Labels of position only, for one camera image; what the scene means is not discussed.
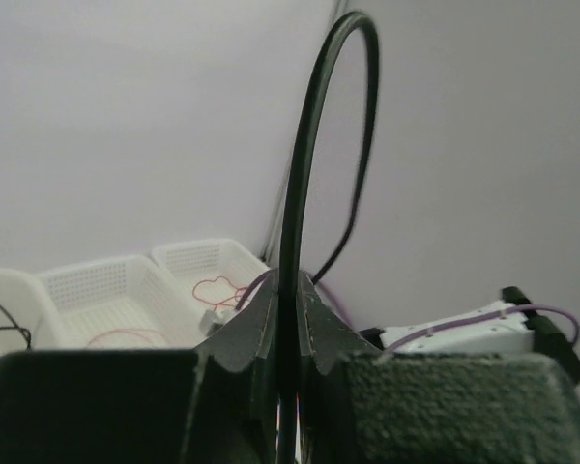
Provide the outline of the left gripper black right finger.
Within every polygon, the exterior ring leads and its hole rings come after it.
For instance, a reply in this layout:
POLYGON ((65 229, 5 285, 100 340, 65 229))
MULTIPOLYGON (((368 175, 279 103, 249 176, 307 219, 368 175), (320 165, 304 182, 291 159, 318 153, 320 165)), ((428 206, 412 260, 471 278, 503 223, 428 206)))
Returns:
POLYGON ((306 463, 580 463, 580 401, 540 354, 386 354, 297 294, 306 463))

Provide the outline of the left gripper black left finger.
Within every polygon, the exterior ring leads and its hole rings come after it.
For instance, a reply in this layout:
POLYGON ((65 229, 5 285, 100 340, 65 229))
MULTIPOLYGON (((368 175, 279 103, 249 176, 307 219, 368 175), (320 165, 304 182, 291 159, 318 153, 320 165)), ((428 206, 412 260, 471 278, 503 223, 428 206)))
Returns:
POLYGON ((192 349, 0 358, 0 463, 271 463, 276 277, 192 349))

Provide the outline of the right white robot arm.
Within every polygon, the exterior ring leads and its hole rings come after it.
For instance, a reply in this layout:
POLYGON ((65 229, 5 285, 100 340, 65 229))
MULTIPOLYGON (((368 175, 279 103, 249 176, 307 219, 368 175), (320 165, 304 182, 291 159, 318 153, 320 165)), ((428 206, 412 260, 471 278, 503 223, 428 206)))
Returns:
POLYGON ((580 384, 580 323, 564 309, 532 303, 515 286, 474 311, 416 326, 374 327, 362 330, 361 336, 391 353, 539 353, 580 384))

